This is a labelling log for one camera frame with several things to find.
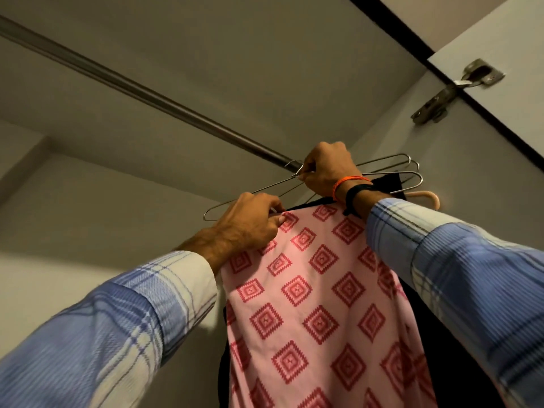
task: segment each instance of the black bracelet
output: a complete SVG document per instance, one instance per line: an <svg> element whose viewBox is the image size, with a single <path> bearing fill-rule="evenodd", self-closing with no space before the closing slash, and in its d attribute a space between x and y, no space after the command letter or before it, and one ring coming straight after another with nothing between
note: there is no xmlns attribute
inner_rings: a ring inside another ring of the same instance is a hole
<svg viewBox="0 0 544 408"><path fill-rule="evenodd" d="M357 193L363 190L377 190L377 189L373 184L358 184L353 186L345 196L344 216L348 216L349 214L351 214L353 216L357 216L358 218L361 218L359 216L359 213L357 213L355 209L353 208L353 199L355 198Z"/></svg>

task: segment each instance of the metal cabinet hinge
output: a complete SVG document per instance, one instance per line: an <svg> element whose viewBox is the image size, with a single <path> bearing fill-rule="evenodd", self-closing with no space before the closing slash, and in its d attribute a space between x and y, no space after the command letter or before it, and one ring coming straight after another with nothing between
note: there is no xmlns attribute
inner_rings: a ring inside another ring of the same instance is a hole
<svg viewBox="0 0 544 408"><path fill-rule="evenodd" d="M429 120L435 123L440 122L448 115L447 106L457 97L459 90L471 88L484 84L493 86L501 81L504 73L497 70L482 59L476 59L465 67L463 77L453 83L448 84L444 90L441 90L431 100L426 102L411 117L416 124L425 124Z"/></svg>

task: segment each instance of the person's left hand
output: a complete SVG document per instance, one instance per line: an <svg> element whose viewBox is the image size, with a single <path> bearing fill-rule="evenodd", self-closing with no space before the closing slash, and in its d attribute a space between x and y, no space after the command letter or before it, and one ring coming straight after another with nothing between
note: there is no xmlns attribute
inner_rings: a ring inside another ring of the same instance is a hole
<svg viewBox="0 0 544 408"><path fill-rule="evenodd" d="M265 247L277 235L285 216L271 215L270 209L284 212L280 198L260 193L242 193L211 228L202 229L176 250L200 254L216 274L237 253Z"/></svg>

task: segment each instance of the plaid shirt sleeve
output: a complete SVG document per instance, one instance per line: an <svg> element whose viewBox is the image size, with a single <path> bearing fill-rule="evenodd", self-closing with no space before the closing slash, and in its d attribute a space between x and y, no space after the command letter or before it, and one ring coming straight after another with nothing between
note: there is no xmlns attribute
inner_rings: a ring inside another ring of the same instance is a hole
<svg viewBox="0 0 544 408"><path fill-rule="evenodd" d="M544 252L399 199L368 245L411 285L514 407L544 406Z"/></svg>
<svg viewBox="0 0 544 408"><path fill-rule="evenodd" d="M0 406L135 406L216 294L212 269L192 252L114 277L0 361Z"/></svg>

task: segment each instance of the closet rod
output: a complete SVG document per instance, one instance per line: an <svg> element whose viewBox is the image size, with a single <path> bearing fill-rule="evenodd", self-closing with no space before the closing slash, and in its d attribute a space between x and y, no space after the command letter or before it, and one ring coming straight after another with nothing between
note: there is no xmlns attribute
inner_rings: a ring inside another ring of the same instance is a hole
<svg viewBox="0 0 544 408"><path fill-rule="evenodd" d="M0 36L291 172L300 163L0 15Z"/></svg>

